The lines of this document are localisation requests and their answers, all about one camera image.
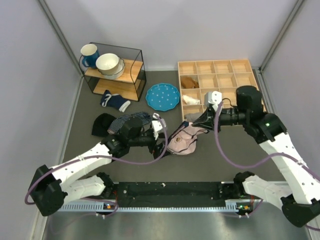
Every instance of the white bowl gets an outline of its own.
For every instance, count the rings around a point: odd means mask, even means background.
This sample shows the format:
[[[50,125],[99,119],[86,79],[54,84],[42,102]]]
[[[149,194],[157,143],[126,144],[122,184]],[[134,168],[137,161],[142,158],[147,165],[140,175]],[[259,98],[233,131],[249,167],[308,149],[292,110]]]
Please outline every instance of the white bowl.
[[[118,70],[119,57],[113,53],[106,53],[98,57],[95,65],[102,75],[110,76]]]
[[[125,71],[125,61],[123,59],[119,59],[119,66],[118,69],[116,70],[116,73],[114,75],[104,75],[105,79],[109,80],[115,80],[119,78],[122,74],[124,74]]]

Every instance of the wooden organizer tray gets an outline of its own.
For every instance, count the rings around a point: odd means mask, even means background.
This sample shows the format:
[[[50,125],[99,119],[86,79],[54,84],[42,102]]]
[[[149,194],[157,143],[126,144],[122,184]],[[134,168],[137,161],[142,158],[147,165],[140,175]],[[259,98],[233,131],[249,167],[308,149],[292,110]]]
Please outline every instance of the wooden organizer tray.
[[[207,92],[221,92],[222,98],[231,100],[231,104],[228,101],[224,101],[223,108],[230,108],[231,105],[237,104],[236,89],[238,87],[250,85],[258,89],[258,84],[248,59],[180,61],[178,62],[178,74],[183,121],[186,114],[203,113],[206,110],[207,107],[204,106],[204,101]],[[184,76],[191,77],[197,81],[199,88],[183,88],[181,77]],[[200,105],[187,105],[182,99],[183,95],[199,99]]]

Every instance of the blue plate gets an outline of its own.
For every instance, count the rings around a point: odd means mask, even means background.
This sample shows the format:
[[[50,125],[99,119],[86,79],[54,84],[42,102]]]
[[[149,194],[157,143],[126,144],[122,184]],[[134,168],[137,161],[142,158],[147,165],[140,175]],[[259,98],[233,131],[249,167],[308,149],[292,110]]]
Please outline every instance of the blue plate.
[[[149,88],[145,96],[146,102],[156,111],[174,109],[180,101],[178,89],[169,83],[159,83]]]

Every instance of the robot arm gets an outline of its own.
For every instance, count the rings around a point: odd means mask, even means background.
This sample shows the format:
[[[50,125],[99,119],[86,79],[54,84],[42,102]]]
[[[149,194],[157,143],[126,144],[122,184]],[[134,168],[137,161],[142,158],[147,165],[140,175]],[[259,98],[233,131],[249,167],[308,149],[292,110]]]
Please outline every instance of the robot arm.
[[[285,217],[295,226],[302,227],[320,214],[320,183],[304,167],[287,129],[272,113],[263,112],[262,95],[252,86],[242,86],[236,90],[237,107],[217,112],[222,101],[220,92],[208,92],[205,96],[205,113],[193,125],[212,130],[214,118],[219,114],[218,131],[223,125],[242,125],[257,144],[272,157],[288,186],[278,186],[259,178],[251,172],[239,173],[234,184],[243,194],[257,196],[281,209]],[[294,157],[297,162],[276,153]]]
[[[30,187],[51,169],[57,169],[40,181],[30,193],[41,214],[49,216],[63,204],[89,196],[107,199],[114,189],[114,183],[107,174],[100,172],[86,179],[78,179],[103,165],[110,164],[112,159],[105,156],[121,158],[129,152],[130,147],[148,146],[152,153],[159,134],[164,131],[162,124],[166,127],[164,119],[158,114],[155,113],[153,119],[151,128],[143,133],[141,120],[134,117],[128,119],[119,134],[107,136],[90,150],[68,161],[74,162],[68,166],[62,167],[65,162],[50,169],[46,165],[39,167]]]

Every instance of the blue mug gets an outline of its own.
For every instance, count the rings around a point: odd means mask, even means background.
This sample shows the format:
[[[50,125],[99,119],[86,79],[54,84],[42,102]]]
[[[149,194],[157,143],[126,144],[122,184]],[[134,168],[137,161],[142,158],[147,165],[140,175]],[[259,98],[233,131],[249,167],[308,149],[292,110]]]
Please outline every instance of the blue mug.
[[[98,52],[98,47],[92,43],[84,45],[81,50],[80,53],[83,56],[82,59],[82,64],[85,67],[91,67],[96,69],[96,61],[98,59],[99,52]]]

